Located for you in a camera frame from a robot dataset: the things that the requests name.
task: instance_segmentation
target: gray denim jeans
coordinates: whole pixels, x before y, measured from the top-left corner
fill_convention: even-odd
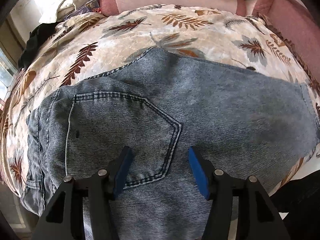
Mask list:
[[[62,178],[89,177],[128,145],[135,159],[111,202],[120,239],[199,238],[211,202],[188,163],[196,146],[231,176],[275,187],[318,143],[306,85],[149,49],[134,62],[63,86],[27,119],[22,204],[41,215]],[[84,222],[92,238],[89,210]]]

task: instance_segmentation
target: jeans back pocket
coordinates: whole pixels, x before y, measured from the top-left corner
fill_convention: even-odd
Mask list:
[[[163,178],[181,125],[146,98],[119,92],[77,94],[69,115],[66,174],[89,177],[124,146],[135,155],[125,188]]]

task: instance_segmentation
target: bedspread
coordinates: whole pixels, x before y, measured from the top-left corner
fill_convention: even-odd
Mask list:
[[[1,173],[19,197],[29,168],[26,118],[31,111],[60,86],[115,70],[151,47],[310,84],[314,111],[320,113],[319,96],[313,92],[308,75],[285,44],[255,17],[200,7],[152,5],[109,18],[100,13],[75,16],[57,25],[56,30],[12,91],[5,117]],[[292,176],[288,174],[285,181]]]

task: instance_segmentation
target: silver pin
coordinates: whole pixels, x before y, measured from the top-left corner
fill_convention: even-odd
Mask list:
[[[253,182],[253,183],[258,181],[255,176],[250,176],[250,177],[249,177],[249,180],[250,180],[251,182]]]
[[[223,175],[223,170],[215,170],[214,174],[221,176],[221,175]]]
[[[100,171],[98,171],[98,175],[99,176],[104,176],[104,175],[106,175],[108,172],[106,171],[106,170],[100,170]]]
[[[67,176],[63,177],[63,181],[66,182],[66,183],[70,182],[71,180],[72,180],[72,176],[70,176],[70,175],[67,175]]]

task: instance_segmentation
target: black garment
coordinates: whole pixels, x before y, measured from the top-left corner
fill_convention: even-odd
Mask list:
[[[58,22],[55,23],[42,23],[30,33],[30,38],[27,41],[26,48],[18,60],[19,70],[22,68],[27,69],[33,62],[38,49],[44,42],[55,33],[55,27]]]
[[[288,212],[284,224],[291,240],[319,238],[320,170],[280,188],[271,200],[279,212]]]

